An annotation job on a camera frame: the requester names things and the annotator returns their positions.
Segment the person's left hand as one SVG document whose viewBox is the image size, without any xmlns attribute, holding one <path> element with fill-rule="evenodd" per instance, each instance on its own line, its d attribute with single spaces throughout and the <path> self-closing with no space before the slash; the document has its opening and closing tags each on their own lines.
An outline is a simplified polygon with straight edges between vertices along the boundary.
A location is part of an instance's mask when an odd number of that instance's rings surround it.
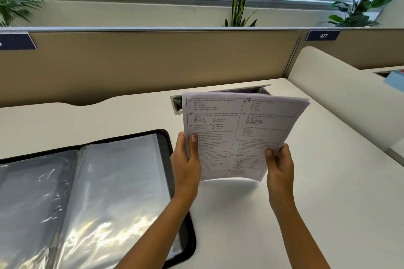
<svg viewBox="0 0 404 269">
<path fill-rule="evenodd" d="M 184 132 L 178 134 L 170 160 L 174 175 L 174 195 L 193 202 L 198 194 L 201 164 L 197 168 L 189 163 L 189 141 L 185 140 Z"/>
</svg>

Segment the person's right hand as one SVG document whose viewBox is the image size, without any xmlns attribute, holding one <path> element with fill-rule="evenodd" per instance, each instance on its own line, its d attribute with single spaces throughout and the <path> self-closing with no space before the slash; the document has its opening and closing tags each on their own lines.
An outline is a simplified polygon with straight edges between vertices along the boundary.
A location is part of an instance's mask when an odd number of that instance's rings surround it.
<svg viewBox="0 0 404 269">
<path fill-rule="evenodd" d="M 283 144 L 275 156 L 277 158 L 278 171 L 267 174 L 267 189 L 269 200 L 272 203 L 293 199 L 294 187 L 294 162 L 289 145 Z"/>
</svg>

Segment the stack of printed paper sheets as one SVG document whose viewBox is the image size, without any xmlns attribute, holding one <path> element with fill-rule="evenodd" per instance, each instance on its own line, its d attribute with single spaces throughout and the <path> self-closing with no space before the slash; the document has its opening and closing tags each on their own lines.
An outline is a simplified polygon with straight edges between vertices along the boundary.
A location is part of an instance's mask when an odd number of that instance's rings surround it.
<svg viewBox="0 0 404 269">
<path fill-rule="evenodd" d="M 260 93 L 183 92 L 185 137 L 198 135 L 201 181 L 262 181 L 266 149 L 279 152 L 307 98 Z"/>
</svg>

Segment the person's left forearm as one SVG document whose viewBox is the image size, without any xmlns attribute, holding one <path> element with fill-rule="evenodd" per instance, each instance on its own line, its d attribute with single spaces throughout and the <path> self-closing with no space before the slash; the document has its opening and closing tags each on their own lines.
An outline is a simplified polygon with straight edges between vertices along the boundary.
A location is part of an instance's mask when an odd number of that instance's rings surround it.
<svg viewBox="0 0 404 269">
<path fill-rule="evenodd" d="M 196 190 L 176 191 L 172 200 L 114 269 L 163 269 Z"/>
</svg>

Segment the person's right forearm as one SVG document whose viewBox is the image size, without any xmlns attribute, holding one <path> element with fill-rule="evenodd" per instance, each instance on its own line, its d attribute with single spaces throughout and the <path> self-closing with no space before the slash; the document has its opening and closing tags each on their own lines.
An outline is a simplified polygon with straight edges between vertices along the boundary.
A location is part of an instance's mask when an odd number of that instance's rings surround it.
<svg viewBox="0 0 404 269">
<path fill-rule="evenodd" d="M 270 197 L 292 269 L 331 269 L 304 223 L 293 196 Z"/>
</svg>

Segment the beige desk partition panel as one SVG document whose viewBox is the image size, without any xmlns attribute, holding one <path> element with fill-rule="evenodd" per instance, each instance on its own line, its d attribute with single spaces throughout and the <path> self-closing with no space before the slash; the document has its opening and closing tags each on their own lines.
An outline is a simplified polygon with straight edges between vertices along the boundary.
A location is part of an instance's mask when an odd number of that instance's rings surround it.
<svg viewBox="0 0 404 269">
<path fill-rule="evenodd" d="M 8 27 L 36 50 L 0 51 L 0 108 L 90 105 L 155 91 L 281 78 L 302 28 Z"/>
</svg>

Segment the white curved side divider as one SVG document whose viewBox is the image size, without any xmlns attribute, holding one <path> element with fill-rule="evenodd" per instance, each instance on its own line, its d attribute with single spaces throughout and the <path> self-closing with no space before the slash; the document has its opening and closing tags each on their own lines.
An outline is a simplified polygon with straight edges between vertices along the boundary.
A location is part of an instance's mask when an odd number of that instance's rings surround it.
<svg viewBox="0 0 404 269">
<path fill-rule="evenodd" d="M 314 47 L 288 80 L 404 167 L 404 92 Z"/>
</svg>

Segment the black clear-sleeve display folder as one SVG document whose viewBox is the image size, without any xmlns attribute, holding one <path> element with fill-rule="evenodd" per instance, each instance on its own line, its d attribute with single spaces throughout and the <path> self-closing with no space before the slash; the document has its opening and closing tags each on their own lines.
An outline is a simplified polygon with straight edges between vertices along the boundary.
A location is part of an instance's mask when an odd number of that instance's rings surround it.
<svg viewBox="0 0 404 269">
<path fill-rule="evenodd" d="M 163 129 L 0 159 L 0 269 L 113 269 L 174 196 Z"/>
</svg>

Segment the dark blue label plate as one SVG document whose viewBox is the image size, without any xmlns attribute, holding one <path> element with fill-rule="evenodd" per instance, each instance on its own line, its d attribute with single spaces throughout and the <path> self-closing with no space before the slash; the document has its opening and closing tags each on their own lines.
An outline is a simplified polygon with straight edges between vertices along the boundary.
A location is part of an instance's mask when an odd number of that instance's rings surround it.
<svg viewBox="0 0 404 269">
<path fill-rule="evenodd" d="M 340 30 L 310 30 L 305 41 L 335 41 Z"/>
<path fill-rule="evenodd" d="M 0 51 L 36 50 L 29 33 L 0 33 Z"/>
</svg>

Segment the light blue box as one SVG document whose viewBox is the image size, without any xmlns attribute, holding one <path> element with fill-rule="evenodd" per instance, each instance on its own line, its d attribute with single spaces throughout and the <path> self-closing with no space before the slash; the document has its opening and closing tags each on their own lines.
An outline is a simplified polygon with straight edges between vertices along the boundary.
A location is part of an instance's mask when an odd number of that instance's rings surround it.
<svg viewBox="0 0 404 269">
<path fill-rule="evenodd" d="M 404 93 L 404 69 L 390 72 L 383 82 Z"/>
</svg>

